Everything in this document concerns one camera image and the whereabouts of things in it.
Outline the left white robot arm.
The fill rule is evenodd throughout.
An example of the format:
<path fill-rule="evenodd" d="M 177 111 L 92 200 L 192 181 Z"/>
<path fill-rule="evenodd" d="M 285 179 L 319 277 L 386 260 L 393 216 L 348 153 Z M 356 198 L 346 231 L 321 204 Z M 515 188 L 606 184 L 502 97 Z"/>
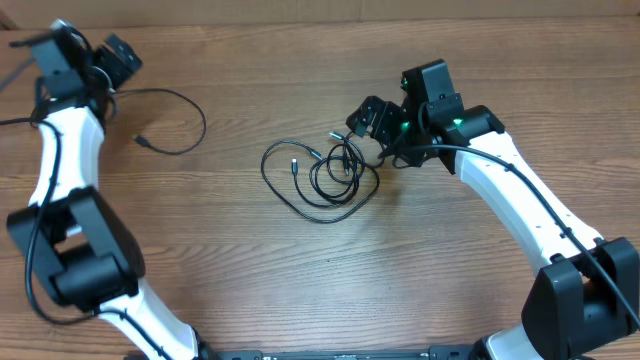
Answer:
<path fill-rule="evenodd" d="M 25 257 L 33 311 L 60 326 L 106 321 L 146 359 L 215 358 L 152 290 L 136 239 L 98 191 L 116 91 L 141 60 L 116 35 L 92 48 L 62 20 L 21 44 L 41 72 L 25 121 L 39 129 L 43 148 L 36 188 L 27 207 L 8 216 L 7 230 Z"/>

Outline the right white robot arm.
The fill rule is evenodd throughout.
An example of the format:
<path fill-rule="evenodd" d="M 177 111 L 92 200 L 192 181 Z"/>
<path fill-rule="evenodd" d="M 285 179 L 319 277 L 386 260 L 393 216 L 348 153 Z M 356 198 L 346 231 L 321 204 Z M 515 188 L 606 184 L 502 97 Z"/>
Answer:
<path fill-rule="evenodd" d="M 347 118 L 382 156 L 419 167 L 437 158 L 473 189 L 524 252 L 534 282 L 519 322 L 433 359 L 584 359 L 639 328 L 639 254 L 571 212 L 529 167 L 502 122 L 466 107 L 443 60 L 407 70 L 401 104 L 366 98 Z"/>

